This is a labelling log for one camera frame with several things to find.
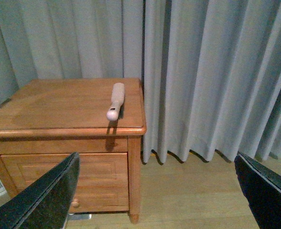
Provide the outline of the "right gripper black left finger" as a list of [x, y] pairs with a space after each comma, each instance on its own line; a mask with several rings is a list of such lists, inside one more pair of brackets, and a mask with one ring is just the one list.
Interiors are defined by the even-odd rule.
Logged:
[[0, 207], [0, 229], [62, 229], [80, 170], [74, 152]]

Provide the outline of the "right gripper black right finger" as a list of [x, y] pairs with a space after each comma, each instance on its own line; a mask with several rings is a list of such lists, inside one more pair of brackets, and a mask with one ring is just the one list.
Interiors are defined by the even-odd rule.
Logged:
[[235, 169], [241, 190], [261, 229], [281, 229], [281, 176], [238, 153]]

